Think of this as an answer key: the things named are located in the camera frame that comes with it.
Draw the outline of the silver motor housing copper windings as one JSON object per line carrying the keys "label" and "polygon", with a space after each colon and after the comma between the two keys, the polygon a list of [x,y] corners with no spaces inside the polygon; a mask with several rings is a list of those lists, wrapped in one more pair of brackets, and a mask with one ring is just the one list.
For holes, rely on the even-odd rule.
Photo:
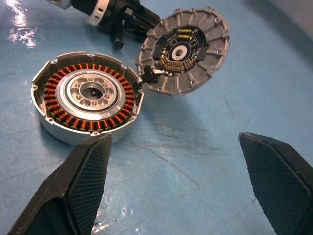
{"label": "silver motor housing copper windings", "polygon": [[109,134],[127,135],[144,98],[137,74],[114,57],[85,51],[48,61],[32,80],[31,97],[43,128],[76,145]]}

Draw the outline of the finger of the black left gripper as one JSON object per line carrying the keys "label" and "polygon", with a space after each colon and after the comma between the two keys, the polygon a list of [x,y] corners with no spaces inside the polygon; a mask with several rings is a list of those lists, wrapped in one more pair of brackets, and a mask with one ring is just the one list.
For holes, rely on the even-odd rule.
{"label": "finger of the black left gripper", "polygon": [[143,41],[147,32],[155,28],[160,22],[160,17],[154,13],[145,12],[143,16],[132,14],[127,18],[127,33],[136,40]]}
{"label": "finger of the black left gripper", "polygon": [[116,7],[115,19],[112,26],[112,44],[115,48],[124,46],[124,31],[133,29],[133,10],[130,7]]}

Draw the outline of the blue plastic table cover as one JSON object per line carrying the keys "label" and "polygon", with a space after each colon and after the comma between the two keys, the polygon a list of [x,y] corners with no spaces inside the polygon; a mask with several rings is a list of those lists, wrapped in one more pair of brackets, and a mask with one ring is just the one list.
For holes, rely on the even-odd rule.
{"label": "blue plastic table cover", "polygon": [[[269,0],[141,0],[161,18],[211,6],[230,49],[203,87],[184,96],[147,91],[128,135],[112,146],[94,235],[275,235],[253,195],[242,131],[289,143],[313,165],[313,41]],[[76,9],[0,0],[0,235],[6,235],[71,147],[38,120],[31,81],[48,61],[100,52],[133,67]]]}

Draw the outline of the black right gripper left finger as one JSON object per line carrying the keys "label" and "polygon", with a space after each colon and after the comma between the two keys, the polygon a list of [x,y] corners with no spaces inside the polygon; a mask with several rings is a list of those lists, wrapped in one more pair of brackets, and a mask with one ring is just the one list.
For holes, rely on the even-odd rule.
{"label": "black right gripper left finger", "polygon": [[111,146],[110,134],[74,146],[7,235],[90,235],[104,193]]}

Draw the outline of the white round plastic part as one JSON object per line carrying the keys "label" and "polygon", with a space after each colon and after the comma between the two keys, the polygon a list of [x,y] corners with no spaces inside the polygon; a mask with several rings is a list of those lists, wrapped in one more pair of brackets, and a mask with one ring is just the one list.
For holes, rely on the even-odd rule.
{"label": "white round plastic part", "polygon": [[162,73],[150,91],[185,95],[208,82],[230,46],[227,22],[214,8],[176,9],[147,32],[136,62],[140,77],[146,65]]}

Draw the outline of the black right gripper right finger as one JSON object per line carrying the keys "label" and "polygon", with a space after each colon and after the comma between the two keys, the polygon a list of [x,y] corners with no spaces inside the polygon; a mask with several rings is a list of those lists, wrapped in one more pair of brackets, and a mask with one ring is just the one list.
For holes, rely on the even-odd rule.
{"label": "black right gripper right finger", "polygon": [[313,167],[288,143],[241,132],[253,192],[277,235],[313,235]]}

